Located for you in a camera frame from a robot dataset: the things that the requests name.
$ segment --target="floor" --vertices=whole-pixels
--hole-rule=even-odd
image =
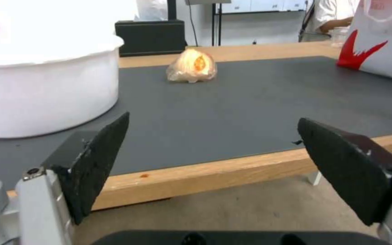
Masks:
[[[76,228],[75,244],[107,234],[149,230],[358,231],[375,235],[338,197],[327,180],[305,176],[175,197],[92,213]]]

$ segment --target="white cabinet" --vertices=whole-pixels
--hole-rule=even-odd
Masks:
[[[284,1],[289,0],[251,0],[250,11],[281,11],[284,6]]]
[[[285,0],[282,7],[282,11],[299,11],[305,9],[306,9],[305,0]]]
[[[306,9],[306,0],[232,0],[232,3],[223,3],[224,14],[267,12],[267,11],[300,11]]]
[[[232,0],[232,3],[222,4],[222,13],[243,13],[250,12],[250,3],[252,0]],[[216,12],[219,13],[219,5],[217,5]]]

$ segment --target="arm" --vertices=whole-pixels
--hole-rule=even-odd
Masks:
[[[320,26],[320,31],[323,33],[327,33],[330,30],[333,30],[335,27],[348,27],[352,23],[353,17],[349,17],[342,20],[329,20]]]
[[[336,19],[336,1],[320,0],[315,6],[316,31],[327,33],[335,27],[347,27],[352,22],[352,17],[343,20]]]

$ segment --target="white bucket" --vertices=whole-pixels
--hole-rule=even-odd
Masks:
[[[47,43],[0,40],[0,138],[64,130],[118,99],[118,48],[110,35]]]

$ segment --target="cable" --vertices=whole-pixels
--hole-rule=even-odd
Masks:
[[[192,28],[193,28],[193,34],[195,35],[195,42],[196,42],[196,47],[199,47],[198,43],[197,43],[197,37],[196,37],[196,30],[195,30],[195,25],[193,23],[193,16],[192,16],[192,4],[189,1],[189,10],[190,10],[190,22],[192,23]]]

